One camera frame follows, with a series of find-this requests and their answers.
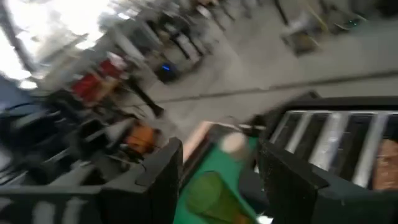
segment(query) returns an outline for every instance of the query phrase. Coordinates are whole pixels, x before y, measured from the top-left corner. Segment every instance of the metal bar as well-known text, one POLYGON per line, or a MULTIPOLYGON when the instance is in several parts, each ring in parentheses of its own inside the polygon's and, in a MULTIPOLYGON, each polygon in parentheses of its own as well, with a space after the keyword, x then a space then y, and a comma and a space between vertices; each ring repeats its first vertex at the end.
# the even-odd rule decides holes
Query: metal bar
POLYGON ((276 9, 279 12, 279 15, 280 15, 280 18, 282 19, 282 22, 285 25, 288 25, 289 21, 287 20, 286 14, 285 14, 284 10, 282 9, 282 6, 280 5, 279 0, 274 0, 274 5, 275 5, 276 9))
POLYGON ((326 121, 330 113, 314 114, 298 143, 294 154, 304 160, 308 161, 312 152, 317 145, 322 130, 326 125, 326 121))
POLYGON ((283 116, 283 118, 281 119, 280 123, 278 124, 278 127, 276 127, 276 130, 274 131, 274 133, 271 136, 271 140, 270 140, 271 143, 275 143, 280 132, 283 130, 285 123, 288 120, 289 116, 290 116, 290 113, 286 112, 285 115, 283 116))
POLYGON ((349 118, 329 172, 351 181, 373 116, 373 114, 362 114, 349 118))
POLYGON ((305 132, 305 129, 307 128, 307 126, 311 120, 311 117, 312 117, 311 113, 307 113, 302 116, 302 118, 294 132, 294 135, 292 136, 292 138, 290 139, 290 141, 286 147, 287 151, 294 153, 294 151, 297 148, 297 145, 299 144, 299 142, 305 132))
POLYGON ((373 162, 376 159, 377 150, 379 148, 380 140, 382 139, 383 130, 386 126, 389 112, 379 113, 373 117, 364 147, 359 156, 358 165, 355 168, 353 182, 361 187, 367 187, 371 172, 373 169, 373 162))
POLYGON ((69 149, 64 149, 44 162, 59 161, 60 159, 64 158, 67 155, 69 155, 69 149))
POLYGON ((10 180, 9 182, 3 184, 3 186, 21 185, 23 183, 23 181, 25 180, 26 175, 27 175, 27 171, 19 174, 18 176, 16 176, 15 178, 10 180))
MULTIPOLYGON (((290 110, 288 113, 332 113, 336 111, 331 110, 290 110)), ((398 111, 383 111, 383 110, 356 110, 356 111, 347 111, 349 114, 379 114, 387 112, 388 114, 398 114, 398 111)))
POLYGON ((338 150, 348 118, 349 113, 347 112, 336 112, 329 116, 321 137, 312 152, 310 163, 326 171, 329 169, 338 150))
POLYGON ((292 138, 302 116, 303 114, 298 113, 290 114, 288 120, 284 124, 284 127, 282 128, 277 139, 274 142, 276 147, 278 147, 279 149, 286 148, 287 143, 289 143, 289 140, 292 138))

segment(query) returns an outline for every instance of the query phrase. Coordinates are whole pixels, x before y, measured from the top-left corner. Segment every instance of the green cup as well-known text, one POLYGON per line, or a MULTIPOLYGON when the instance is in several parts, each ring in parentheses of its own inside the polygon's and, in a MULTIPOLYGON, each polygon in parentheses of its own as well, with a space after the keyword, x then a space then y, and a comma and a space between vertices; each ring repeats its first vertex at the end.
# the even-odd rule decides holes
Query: green cup
POLYGON ((256 223, 217 172, 205 172, 188 187, 187 208, 211 224, 256 223))

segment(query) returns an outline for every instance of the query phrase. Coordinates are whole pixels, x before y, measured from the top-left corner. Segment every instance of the white object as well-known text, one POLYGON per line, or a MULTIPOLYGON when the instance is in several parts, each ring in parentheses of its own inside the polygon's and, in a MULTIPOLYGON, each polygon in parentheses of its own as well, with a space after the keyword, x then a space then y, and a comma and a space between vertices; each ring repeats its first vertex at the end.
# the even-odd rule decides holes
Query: white object
POLYGON ((302 11, 296 20, 292 21, 289 26, 283 28, 282 35, 287 36, 303 30, 309 30, 312 26, 312 16, 307 11, 302 11))
POLYGON ((130 17, 128 15, 126 15, 125 13, 119 13, 118 16, 123 19, 123 20, 128 20, 130 19, 130 17))
POLYGON ((24 70, 23 68, 15 68, 14 71, 10 71, 9 73, 5 74, 8 78, 14 79, 14 80, 24 80, 26 78, 29 78, 32 76, 30 72, 27 70, 24 70))
POLYGON ((94 47, 97 44, 97 41, 104 35, 103 32, 96 30, 88 34, 86 39, 78 44, 76 44, 76 48, 79 50, 86 50, 94 47))
POLYGON ((203 6, 197 6, 197 10, 199 11, 199 13, 201 15, 203 15, 207 19, 211 19, 211 13, 210 13, 210 11, 207 8, 205 8, 203 6))
POLYGON ((221 150, 236 160, 242 160, 248 155, 247 137, 235 132, 225 136, 221 142, 221 150))
POLYGON ((261 215, 260 217, 257 217, 257 222, 259 224, 271 224, 273 220, 274 220, 273 218, 267 217, 265 215, 261 215))
POLYGON ((24 90, 33 90, 37 88, 36 82, 32 82, 29 80, 23 80, 19 84, 19 88, 24 89, 24 90))
POLYGON ((127 67, 127 64, 124 62, 124 59, 122 57, 112 52, 107 52, 106 54, 111 63, 119 70, 124 70, 127 67))

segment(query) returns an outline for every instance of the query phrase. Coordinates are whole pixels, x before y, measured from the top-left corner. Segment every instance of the table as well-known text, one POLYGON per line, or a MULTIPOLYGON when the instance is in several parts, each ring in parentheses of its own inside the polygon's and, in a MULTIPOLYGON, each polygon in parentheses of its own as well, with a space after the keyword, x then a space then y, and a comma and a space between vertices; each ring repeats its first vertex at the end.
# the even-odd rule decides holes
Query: table
MULTIPOLYGON (((204 121, 202 122, 196 130, 194 130, 193 134, 188 138, 188 140, 184 143, 183 150, 183 161, 187 162, 188 158, 192 155, 194 150, 200 145, 201 140, 205 137, 207 132, 212 128, 215 123, 204 121)), ((257 143, 256 138, 249 138, 250 149, 254 150, 255 145, 257 143)), ((256 216, 252 208, 243 200, 238 192, 238 179, 239 173, 244 165, 244 162, 236 162, 229 155, 220 151, 219 145, 215 144, 211 147, 209 153, 205 156, 203 162, 197 167, 192 175, 191 179, 194 179, 200 176, 202 173, 214 170, 220 173, 223 180, 227 183, 230 190, 235 194, 238 200, 243 204, 246 210, 253 217, 256 216)), ((182 189, 180 193, 180 197, 177 203, 177 209, 175 212, 174 224, 205 224, 205 222, 199 218, 198 216, 190 213, 186 206, 185 200, 187 197, 186 189, 189 187, 188 184, 182 189)))

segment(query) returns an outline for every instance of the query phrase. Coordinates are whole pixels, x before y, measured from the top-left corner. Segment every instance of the blue light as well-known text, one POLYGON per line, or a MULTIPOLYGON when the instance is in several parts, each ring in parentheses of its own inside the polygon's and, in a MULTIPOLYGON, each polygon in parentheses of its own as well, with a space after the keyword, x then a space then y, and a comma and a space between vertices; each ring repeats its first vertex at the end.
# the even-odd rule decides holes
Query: blue light
POLYGON ((170 68, 169 68, 167 65, 162 65, 162 68, 163 68, 164 70, 167 70, 167 71, 170 70, 170 68))

